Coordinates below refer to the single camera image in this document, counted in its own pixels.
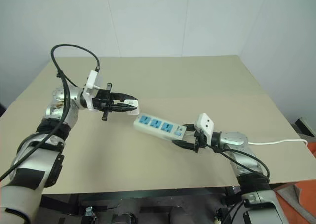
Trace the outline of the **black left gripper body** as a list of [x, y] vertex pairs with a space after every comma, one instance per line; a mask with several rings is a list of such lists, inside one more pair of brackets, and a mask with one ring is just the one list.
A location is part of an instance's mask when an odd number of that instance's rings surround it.
[[93, 108], [103, 112], [102, 120], [108, 120], [108, 114], [114, 110], [114, 102], [111, 98], [112, 83], [107, 83], [105, 89], [99, 89], [92, 99]]

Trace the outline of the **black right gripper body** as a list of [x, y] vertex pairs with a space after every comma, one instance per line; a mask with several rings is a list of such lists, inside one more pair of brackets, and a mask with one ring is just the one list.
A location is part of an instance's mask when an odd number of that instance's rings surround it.
[[194, 127], [194, 152], [198, 153], [199, 149], [205, 149], [207, 147], [210, 147], [210, 145], [207, 143], [207, 136], [205, 135], [205, 132], [202, 128]]

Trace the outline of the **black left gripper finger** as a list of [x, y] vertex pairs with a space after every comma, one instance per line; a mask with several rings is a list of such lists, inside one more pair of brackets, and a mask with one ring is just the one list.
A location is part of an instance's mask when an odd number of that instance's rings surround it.
[[136, 110], [137, 107], [129, 104], [112, 104], [109, 106], [111, 112], [129, 112]]
[[125, 102], [126, 100], [138, 100], [137, 98], [131, 96], [131, 95], [127, 95], [124, 93], [111, 93], [111, 100], [112, 101], [120, 101], [120, 102]]

